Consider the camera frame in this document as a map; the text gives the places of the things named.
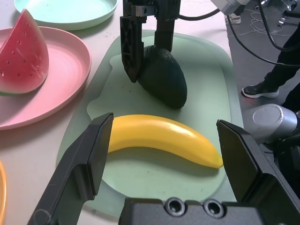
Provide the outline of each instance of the person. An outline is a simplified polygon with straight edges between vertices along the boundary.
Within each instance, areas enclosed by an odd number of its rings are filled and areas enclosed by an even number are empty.
[[[234,13],[232,13],[232,14],[229,15],[229,19],[230,19],[231,24],[240,24],[241,23],[240,15],[244,12],[245,7],[246,6],[244,6],[244,5],[240,5],[234,11]],[[225,22],[226,22],[226,24],[229,24],[226,15],[225,15]]]
[[[287,40],[284,47],[292,47],[300,41],[300,23],[296,31]],[[284,64],[300,65],[300,48],[296,50],[283,52],[278,56],[277,62]],[[248,98],[259,98],[261,96],[267,98],[275,98],[279,94],[278,88],[285,84],[289,79],[296,75],[300,67],[286,67],[276,65],[271,72],[269,72],[264,81],[257,85],[250,85],[242,89],[243,96]],[[285,102],[281,105],[284,108],[292,110],[293,112],[300,111],[300,83],[288,94]]]

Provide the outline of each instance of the black cable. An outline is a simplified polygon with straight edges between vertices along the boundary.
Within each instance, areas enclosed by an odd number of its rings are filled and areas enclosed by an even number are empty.
[[[267,35],[268,35],[268,37],[269,37],[269,39],[270,39],[272,45],[273,45],[275,48],[277,48],[277,49],[279,49],[279,50],[281,50],[281,51],[283,51],[283,52],[290,52],[290,51],[294,51],[294,50],[296,50],[297,48],[300,47],[300,41],[299,41],[298,44],[296,44],[296,45],[294,45],[294,46],[292,46],[292,47],[288,47],[288,48],[280,47],[279,45],[277,45],[276,42],[275,42],[274,39],[273,39],[273,36],[272,36],[271,32],[270,32],[270,28],[269,28],[269,26],[268,26],[266,16],[265,16],[265,14],[264,14],[264,12],[263,12],[263,6],[262,6],[262,3],[261,3],[260,0],[258,0],[258,7],[259,7],[259,11],[260,11],[261,16],[262,16],[262,21],[263,21],[264,27],[265,27],[265,29],[266,29],[266,33],[267,33]]]
[[[220,12],[220,9],[215,9],[214,11],[205,14],[205,15],[201,15],[201,16],[195,16],[195,17],[189,17],[189,16],[184,16],[184,15],[179,15],[179,18],[182,20],[187,20],[187,21],[197,21],[197,20],[204,20],[207,19],[208,17],[211,17],[215,14],[217,14],[218,12]]]
[[[271,64],[274,64],[274,65],[280,65],[280,66],[285,66],[285,67],[296,67],[296,68],[300,68],[300,65],[290,65],[290,64],[283,64],[283,63],[279,63],[279,62],[273,62],[273,61],[270,61],[270,60],[266,60],[258,55],[256,55],[254,52],[252,52],[250,49],[248,49],[246,46],[244,46],[244,44],[239,40],[238,36],[236,35],[234,29],[233,29],[233,25],[231,24],[231,21],[230,21],[230,18],[229,16],[227,16],[227,20],[228,20],[228,23],[229,23],[229,26],[230,26],[230,29],[232,30],[232,33],[235,37],[235,39],[237,40],[237,42],[247,51],[249,52],[250,54],[252,54],[253,56],[259,58],[260,60],[262,61],[265,61],[265,62],[268,62],[268,63],[271,63]]]

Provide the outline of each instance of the cutting board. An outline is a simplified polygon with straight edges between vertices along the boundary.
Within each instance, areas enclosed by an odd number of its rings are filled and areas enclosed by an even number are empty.
[[[153,31],[144,31],[145,46],[154,42]],[[91,120],[107,112],[115,116],[151,114],[184,123],[206,136],[220,152],[216,122],[223,119],[242,127],[233,67],[219,46],[195,37],[176,34],[172,55],[187,81],[187,103],[172,110],[131,83],[120,57],[120,39],[109,48],[64,135],[58,161]],[[234,201],[225,170],[196,165],[171,153],[130,148],[109,154],[103,182],[94,201],[87,204],[119,216],[126,196],[182,200],[214,197]]]

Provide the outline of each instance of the yellow banana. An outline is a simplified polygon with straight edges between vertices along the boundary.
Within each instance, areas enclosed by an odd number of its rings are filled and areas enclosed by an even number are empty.
[[[184,124],[158,116],[116,117],[108,152],[127,147],[160,149],[213,168],[223,165],[220,154],[207,138]]]

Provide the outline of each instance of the cable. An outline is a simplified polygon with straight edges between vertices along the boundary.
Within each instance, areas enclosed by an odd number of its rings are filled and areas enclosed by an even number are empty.
[[[295,50],[295,49],[297,49],[297,48],[300,47],[300,42],[299,42],[298,44],[296,44],[296,45],[294,45],[294,46],[292,46],[292,47],[288,47],[288,48],[284,48],[284,47],[278,46],[278,45],[276,44],[276,42],[274,41],[272,35],[271,35],[270,28],[269,28],[269,26],[268,26],[267,19],[266,19],[265,15],[264,15],[264,12],[263,12],[263,6],[262,6],[262,3],[261,3],[260,0],[258,0],[258,7],[259,7],[259,11],[260,11],[261,16],[262,16],[262,21],[263,21],[264,27],[266,28],[267,35],[268,35],[268,37],[269,37],[269,39],[270,39],[270,42],[272,43],[272,45],[273,45],[275,48],[277,48],[277,49],[279,49],[279,50],[281,50],[281,51],[283,51],[283,52],[289,52],[289,51],[293,51],[293,50]]]
[[[260,34],[267,34],[266,29],[265,28],[259,28],[255,25],[255,23],[261,23],[263,25],[263,20],[261,18],[256,18],[254,15],[259,15],[261,17],[261,14],[259,12],[250,10],[250,9],[245,9],[245,11],[249,11],[250,13],[250,17],[251,17],[251,22],[250,22],[250,27],[252,28],[253,31],[249,31],[246,33],[242,33],[242,34],[237,34],[237,36],[242,36],[242,35],[246,35],[249,33],[253,33],[253,32],[257,32]],[[273,32],[271,32],[272,35],[274,36],[291,36],[291,34],[278,34],[279,32],[283,31],[283,27],[280,27],[281,29],[279,30],[275,30]]]
[[[300,65],[290,65],[290,64],[283,64],[283,63],[279,63],[279,62],[273,62],[273,61],[270,61],[270,60],[266,60],[258,55],[256,55],[254,52],[252,52],[250,49],[248,49],[246,46],[244,46],[244,44],[239,40],[238,36],[236,35],[234,29],[233,29],[233,25],[231,24],[231,21],[230,21],[230,18],[229,16],[227,16],[227,19],[228,19],[228,23],[229,23],[229,26],[230,26],[230,29],[232,30],[232,33],[235,37],[235,39],[237,40],[237,42],[247,51],[249,52],[251,55],[259,58],[260,60],[262,61],[265,61],[267,63],[270,63],[270,64],[274,64],[274,65],[279,65],[279,66],[286,66],[286,67],[296,67],[296,68],[300,68]]]
[[[186,20],[186,21],[197,21],[197,20],[204,20],[207,19],[208,17],[211,17],[215,14],[217,14],[218,12],[220,12],[220,9],[215,9],[214,11],[205,14],[205,15],[201,15],[201,16],[196,16],[196,17],[189,17],[189,16],[184,16],[184,15],[179,15],[179,18],[182,20]]]

